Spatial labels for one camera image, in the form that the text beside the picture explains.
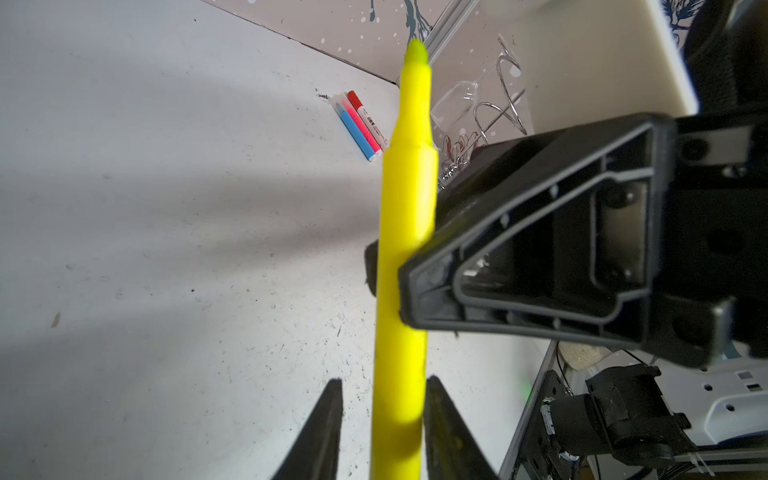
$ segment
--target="white tabletop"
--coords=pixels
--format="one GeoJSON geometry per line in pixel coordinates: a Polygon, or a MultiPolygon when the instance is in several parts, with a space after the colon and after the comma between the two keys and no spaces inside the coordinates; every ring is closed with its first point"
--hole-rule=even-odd
{"type": "MultiPolygon", "coordinates": [[[[365,478],[398,90],[195,0],[0,5],[0,478],[269,478],[325,382],[365,478]]],[[[499,467],[541,344],[430,336],[499,467]]]]}

